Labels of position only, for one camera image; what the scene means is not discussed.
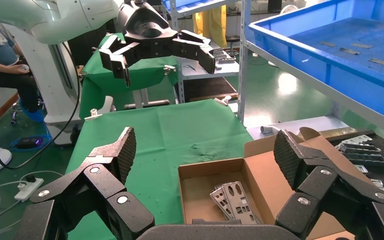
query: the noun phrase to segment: shelf post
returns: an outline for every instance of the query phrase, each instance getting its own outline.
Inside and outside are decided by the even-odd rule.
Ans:
[[[247,83],[248,47],[246,44],[246,31],[251,19],[251,0],[242,0],[242,11],[240,12],[240,49],[239,49],[239,89],[237,117],[244,123],[245,114],[245,88]]]

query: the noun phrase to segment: blue plastic crate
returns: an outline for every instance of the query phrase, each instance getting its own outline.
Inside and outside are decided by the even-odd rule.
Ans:
[[[202,4],[211,4],[214,0],[176,0],[176,10],[181,12],[182,10],[188,10],[189,8],[197,7]],[[172,12],[170,8],[170,0],[163,0],[165,8],[169,13]]]
[[[249,28],[259,48],[384,115],[384,0],[330,0]]]

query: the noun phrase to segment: green tablecloth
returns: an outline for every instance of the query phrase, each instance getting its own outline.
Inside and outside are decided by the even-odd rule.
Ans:
[[[105,36],[101,46],[109,36]],[[145,89],[161,83],[164,78],[164,65],[177,66],[176,59],[172,56],[142,59],[128,68],[131,79],[131,86],[126,87],[123,79],[114,78],[113,72],[102,67],[99,51],[95,51],[87,64],[84,66],[83,73],[86,74],[83,85],[80,104],[80,118],[90,116],[91,109],[100,109],[104,105],[105,96],[112,96],[114,101],[125,94],[131,94],[133,90]],[[168,75],[171,84],[178,81],[176,72]]]
[[[126,187],[150,210],[157,225],[183,223],[178,166],[243,157],[244,144],[253,140],[230,108],[214,100],[109,112],[85,122],[66,172],[80,166],[93,148],[115,142],[130,126],[137,151]],[[92,212],[69,239],[114,236]]]

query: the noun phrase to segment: metal screw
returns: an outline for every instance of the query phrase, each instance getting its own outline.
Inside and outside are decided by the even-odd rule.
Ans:
[[[99,171],[99,167],[92,167],[91,169],[90,169],[90,172],[91,173],[97,173]]]
[[[298,202],[300,203],[300,204],[303,204],[303,205],[310,205],[310,200],[308,200],[307,198],[305,198],[305,197],[299,197],[298,198]]]
[[[92,109],[90,110],[90,115],[91,115],[92,117],[98,115],[98,109],[96,109],[96,108],[92,108]]]
[[[121,196],[119,198],[117,198],[117,203],[119,204],[124,204],[125,202],[127,202],[127,197],[126,196]]]
[[[45,197],[49,193],[50,193],[49,190],[43,190],[43,191],[39,192],[38,196],[39,197]]]
[[[383,193],[381,193],[381,192],[376,192],[374,195],[376,195],[376,197],[378,197],[378,198],[384,200],[384,194],[383,194]]]
[[[328,171],[328,170],[326,170],[326,169],[322,169],[322,170],[320,170],[320,172],[321,172],[322,174],[324,174],[324,175],[331,175],[331,174],[332,174],[330,171]]]

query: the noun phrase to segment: cardboard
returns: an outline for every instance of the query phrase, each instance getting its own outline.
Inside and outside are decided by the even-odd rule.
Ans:
[[[299,144],[322,150],[342,171],[373,184],[317,131],[303,127],[300,132],[303,139],[291,134]],[[210,193],[216,185],[240,181],[254,214],[262,223],[274,224],[294,193],[275,162],[275,138],[270,136],[246,143],[244,158],[179,166],[184,223],[191,224],[192,219],[225,221]],[[307,239],[336,240],[340,237],[354,238],[333,216],[323,213]]]

